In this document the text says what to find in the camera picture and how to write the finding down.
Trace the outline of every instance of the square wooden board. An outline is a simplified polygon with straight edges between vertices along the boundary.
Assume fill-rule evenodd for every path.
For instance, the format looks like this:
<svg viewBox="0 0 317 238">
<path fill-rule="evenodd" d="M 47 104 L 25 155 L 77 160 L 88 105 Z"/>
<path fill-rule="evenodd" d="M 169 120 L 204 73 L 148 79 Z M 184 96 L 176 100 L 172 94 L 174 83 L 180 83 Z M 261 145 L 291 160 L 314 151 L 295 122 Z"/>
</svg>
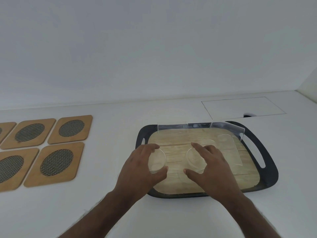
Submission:
<svg viewBox="0 0 317 238">
<path fill-rule="evenodd" d="M 0 192 L 17 189 L 22 184 L 22 181 L 29 171 L 38 152 L 38 148 L 26 148 L 0 152 L 0 162 L 10 156 L 21 156 L 23 158 L 23 165 L 21 169 L 14 176 L 0 183 Z"/>
<path fill-rule="evenodd" d="M 0 144 L 11 132 L 16 124 L 16 122 L 0 123 Z"/>
<path fill-rule="evenodd" d="M 189 168 L 183 166 L 186 152 L 192 148 L 191 142 L 208 145 L 208 140 L 217 140 L 217 136 L 222 134 L 233 136 L 243 164 L 230 165 L 240 189 L 256 186 L 260 181 L 259 172 L 248 151 L 236 136 L 222 128 L 189 128 L 182 132 L 179 129 L 160 130 L 150 136 L 148 143 L 160 145 L 160 149 L 166 155 L 166 165 L 169 167 L 167 178 L 154 186 L 154 189 L 164 194 L 204 192 L 183 173 L 184 168 Z"/>
<path fill-rule="evenodd" d="M 69 121 L 72 120 L 81 120 L 84 123 L 84 128 L 78 132 L 77 134 L 69 137 L 63 137 L 60 135 L 59 131 L 62 125 L 66 124 Z M 54 127 L 49 139 L 49 144 L 58 144 L 58 143 L 66 143 L 66 142 L 72 142 L 72 141 L 81 141 L 85 140 L 88 137 L 91 122 L 93 120 L 93 117 L 91 115 L 85 115 L 85 116 L 75 116 L 75 117 L 65 117 L 58 120 L 56 126 Z"/>
<path fill-rule="evenodd" d="M 60 149 L 68 149 L 73 153 L 73 159 L 69 166 L 64 169 L 59 174 L 53 176 L 46 176 L 41 172 L 41 165 L 45 158 L 51 153 L 60 150 Z M 37 160 L 35 161 L 30 173 L 26 177 L 24 182 L 25 187 L 34 187 L 40 185 L 48 185 L 55 184 L 60 182 L 66 182 L 73 180 L 76 177 L 77 169 L 81 159 L 81 153 L 84 149 L 83 142 L 76 142 L 70 144 L 58 144 L 58 145 L 49 145 L 44 147 Z M 58 168 L 58 163 L 55 163 L 51 168 L 52 170 Z"/>
<path fill-rule="evenodd" d="M 12 133 L 10 133 L 10 135 L 6 138 L 6 140 L 0 145 L 0 148 L 2 149 L 22 148 L 22 147 L 38 146 L 40 144 L 43 144 L 51 128 L 53 127 L 55 121 L 56 119 L 38 119 L 38 120 L 22 121 L 15 127 Z M 40 135 L 38 135 L 34 139 L 24 141 L 24 142 L 19 142 L 16 140 L 16 134 L 21 129 L 31 124 L 37 124 L 37 123 L 44 125 L 44 130 L 41 132 Z"/>
</svg>

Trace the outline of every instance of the black tray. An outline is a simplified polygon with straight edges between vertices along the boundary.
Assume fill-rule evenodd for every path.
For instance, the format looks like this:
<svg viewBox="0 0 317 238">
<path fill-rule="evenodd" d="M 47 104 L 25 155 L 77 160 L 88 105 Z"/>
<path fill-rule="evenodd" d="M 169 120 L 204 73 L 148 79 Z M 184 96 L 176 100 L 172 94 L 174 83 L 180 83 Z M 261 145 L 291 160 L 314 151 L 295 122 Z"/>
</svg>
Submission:
<svg viewBox="0 0 317 238">
<path fill-rule="evenodd" d="M 272 160 L 272 157 L 270 156 L 270 154 L 268 153 L 266 148 L 263 146 L 263 144 L 260 142 L 260 140 L 244 125 L 242 125 L 238 122 L 234 122 L 234 121 L 227 121 L 227 122 L 245 128 L 244 135 L 246 135 L 256 145 L 256 147 L 259 149 L 259 152 L 261 153 L 263 160 L 265 162 L 265 168 L 261 168 L 259 163 L 254 158 L 253 154 L 251 153 L 251 151 L 247 147 L 247 145 L 244 143 L 243 140 L 241 140 L 241 143 L 244 145 L 244 147 L 249 152 L 249 154 L 252 158 L 252 161 L 254 162 L 256 169 L 258 170 L 258 172 L 260 174 L 259 183 L 254 187 L 243 189 L 242 192 L 246 193 L 246 192 L 263 190 L 263 189 L 267 189 L 267 188 L 275 185 L 277 180 L 278 180 L 277 167 L 275 166 L 275 163 Z M 188 127 L 189 128 L 209 128 L 210 124 L 211 123 L 190 123 L 190 124 L 188 124 Z M 157 130 L 158 130 L 158 126 L 156 124 L 146 125 L 143 128 L 141 128 L 139 131 L 138 137 L 137 137 L 137 142 L 135 144 L 135 148 L 137 148 L 141 145 L 143 139 L 145 139 L 145 144 L 147 144 L 150 136 L 154 132 L 157 132 Z M 157 198 L 164 198 L 164 199 L 208 196 L 204 192 L 168 195 L 168 194 L 157 192 L 154 188 L 152 188 L 148 192 L 148 195 L 153 196 L 153 197 L 157 197 Z"/>
</svg>

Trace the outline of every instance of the white table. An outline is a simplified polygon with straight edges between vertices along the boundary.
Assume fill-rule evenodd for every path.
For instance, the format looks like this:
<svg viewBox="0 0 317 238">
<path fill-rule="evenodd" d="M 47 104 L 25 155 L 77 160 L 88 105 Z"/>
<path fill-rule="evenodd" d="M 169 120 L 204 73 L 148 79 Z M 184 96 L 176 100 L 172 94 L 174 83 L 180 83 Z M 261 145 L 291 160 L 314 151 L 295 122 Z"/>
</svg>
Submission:
<svg viewBox="0 0 317 238">
<path fill-rule="evenodd" d="M 111 191 L 135 148 L 139 130 L 157 122 L 211 122 L 201 101 L 267 97 L 286 114 L 232 119 L 248 127 L 271 154 L 279 180 L 247 193 L 283 237 L 317 234 L 317 104 L 295 91 L 0 111 L 0 121 L 92 115 L 74 180 L 0 193 L 0 236 L 53 238 Z M 146 195 L 108 237 L 243 237 L 210 197 L 165 200 Z"/>
</svg>

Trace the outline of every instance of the wooden coaster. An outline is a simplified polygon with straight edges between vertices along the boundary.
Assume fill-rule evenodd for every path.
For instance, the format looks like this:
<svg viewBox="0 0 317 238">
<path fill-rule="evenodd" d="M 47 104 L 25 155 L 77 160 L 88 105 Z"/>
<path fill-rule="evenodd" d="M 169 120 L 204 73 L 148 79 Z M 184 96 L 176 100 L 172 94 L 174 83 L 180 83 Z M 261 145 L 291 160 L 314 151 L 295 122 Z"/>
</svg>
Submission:
<svg viewBox="0 0 317 238">
<path fill-rule="evenodd" d="M 93 117 L 91 115 L 59 119 L 49 137 L 48 143 L 58 144 L 85 140 L 88 137 L 92 120 Z"/>
<path fill-rule="evenodd" d="M 16 124 L 16 122 L 0 123 L 0 144 Z"/>
<path fill-rule="evenodd" d="M 43 144 L 56 119 L 27 120 L 19 123 L 0 148 L 22 148 Z"/>
<path fill-rule="evenodd" d="M 192 148 L 191 142 L 208 145 L 210 140 L 217 140 L 218 135 L 229 134 L 233 136 L 236 148 L 243 165 L 230 165 L 240 189 L 256 186 L 260 181 L 260 175 L 253 163 L 250 154 L 230 131 L 223 128 L 189 128 L 180 134 L 178 129 L 160 130 L 153 133 L 148 143 L 160 145 L 160 149 L 166 155 L 168 166 L 167 178 L 154 186 L 154 189 L 164 194 L 187 194 L 204 192 L 196 183 L 188 179 L 183 173 L 186 152 Z M 230 152 L 223 151 L 227 161 L 230 160 Z"/>
<path fill-rule="evenodd" d="M 0 192 L 22 184 L 38 152 L 38 148 L 0 152 Z"/>
<path fill-rule="evenodd" d="M 83 142 L 46 146 L 24 182 L 25 187 L 55 184 L 75 178 Z"/>
</svg>

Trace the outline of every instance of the tray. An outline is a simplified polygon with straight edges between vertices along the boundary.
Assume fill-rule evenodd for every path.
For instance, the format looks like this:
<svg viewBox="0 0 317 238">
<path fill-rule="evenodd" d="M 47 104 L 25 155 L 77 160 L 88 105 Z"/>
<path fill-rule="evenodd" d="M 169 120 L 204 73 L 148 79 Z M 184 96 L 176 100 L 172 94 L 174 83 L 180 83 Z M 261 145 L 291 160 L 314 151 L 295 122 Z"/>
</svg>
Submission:
<svg viewBox="0 0 317 238">
<path fill-rule="evenodd" d="M 238 122 L 234 122 L 234 121 L 227 121 L 228 123 L 240 126 L 242 128 L 245 128 L 245 133 L 244 135 L 248 136 L 248 138 L 256 145 L 256 147 L 259 149 L 264 162 L 265 162 L 265 168 L 261 168 L 260 165 L 258 164 L 258 162 L 256 161 L 256 159 L 254 158 L 254 156 L 252 155 L 252 153 L 250 152 L 249 148 L 246 146 L 246 144 L 244 143 L 243 140 L 240 141 L 240 148 L 239 148 L 239 153 L 240 156 L 243 157 L 245 156 L 245 160 L 246 160 L 246 155 L 248 155 L 250 162 L 253 162 L 253 164 L 248 164 L 248 167 L 250 169 L 252 169 L 252 166 L 254 167 L 253 169 L 255 171 L 257 171 L 257 174 L 254 174 L 254 176 L 258 175 L 258 178 L 254 178 L 258 180 L 257 184 L 254 184 L 254 186 L 249 187 L 249 188 L 243 188 L 240 186 L 241 190 L 243 192 L 252 192 L 252 191 L 257 191 L 257 190 L 262 190 L 262 189 L 266 189 L 269 188 L 271 186 L 273 186 L 277 180 L 278 180 L 278 171 L 277 168 L 271 158 L 271 156 L 269 155 L 269 153 L 267 152 L 267 150 L 265 149 L 265 147 L 263 146 L 263 144 L 258 140 L 258 138 L 245 126 L 243 126 L 242 124 L 238 123 Z M 192 123 L 192 124 L 188 124 L 188 128 L 200 128 L 200 129 L 206 129 L 210 127 L 211 123 Z M 145 127 L 143 127 L 137 137 L 137 142 L 136 142 L 136 148 L 141 145 L 141 142 L 143 140 L 143 138 L 145 139 L 145 143 L 148 143 L 149 138 L 152 136 L 152 134 L 154 134 L 155 132 L 157 132 L 157 125 L 147 125 Z M 169 169 L 169 173 L 168 173 L 168 178 L 163 181 L 163 182 L 167 182 L 167 180 L 171 181 L 173 176 L 175 176 L 176 171 L 173 171 L 173 169 Z M 153 197 L 157 197 L 157 198 L 188 198 L 188 197 L 200 197 L 200 196 L 207 196 L 206 193 L 203 192 L 203 190 L 198 187 L 196 184 L 195 185 L 187 185 L 187 188 L 192 191 L 191 193 L 178 193 L 178 194 L 171 194 L 173 191 L 171 190 L 166 190 L 167 192 L 164 192 L 164 189 L 162 188 L 163 183 L 159 183 L 158 185 L 156 185 L 154 188 L 152 188 L 148 194 L 150 196 Z"/>
</svg>

